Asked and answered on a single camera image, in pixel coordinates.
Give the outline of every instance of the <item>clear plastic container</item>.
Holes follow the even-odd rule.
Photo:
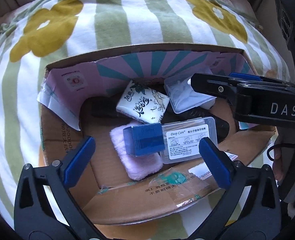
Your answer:
[[[160,152],[163,163],[177,163],[201,157],[199,141],[209,137],[217,145],[213,117],[195,118],[162,125],[165,150]]]
[[[212,74],[210,69],[205,69],[203,73]],[[197,106],[209,109],[215,102],[215,97],[197,93],[193,90],[191,87],[193,74],[194,72],[177,74],[164,80],[164,89],[176,114]]]

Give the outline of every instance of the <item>pink fluffy cloth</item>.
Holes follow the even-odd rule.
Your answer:
[[[158,153],[138,157],[126,154],[123,129],[140,124],[140,122],[132,121],[127,125],[116,127],[110,131],[114,148],[117,151],[126,172],[133,180],[144,179],[149,174],[159,171],[163,166],[161,157]]]

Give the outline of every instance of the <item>blue gripper pad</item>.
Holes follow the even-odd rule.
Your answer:
[[[228,189],[235,169],[233,162],[225,152],[220,151],[208,137],[199,142],[199,153],[220,188]]]
[[[230,73],[229,77],[241,78],[244,80],[254,80],[254,81],[262,81],[259,76],[250,75],[250,74],[242,74],[242,73]]]
[[[77,184],[94,152],[95,140],[93,137],[87,136],[75,149],[67,153],[61,166],[65,188],[74,187]]]

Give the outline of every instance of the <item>white paper scrap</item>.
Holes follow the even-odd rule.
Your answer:
[[[225,152],[228,157],[233,161],[235,160],[238,156],[232,153]],[[195,176],[199,177],[200,179],[204,180],[212,175],[210,172],[208,166],[206,165],[205,162],[200,163],[199,165],[189,169],[189,173],[193,173]]]

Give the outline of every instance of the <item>black cable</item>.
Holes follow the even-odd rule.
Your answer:
[[[273,146],[271,146],[268,150],[267,150],[267,156],[269,158],[270,161],[274,161],[274,159],[271,157],[270,155],[270,151],[276,149],[276,148],[290,148],[290,149],[295,149],[295,143],[280,143],[280,144],[275,144]]]

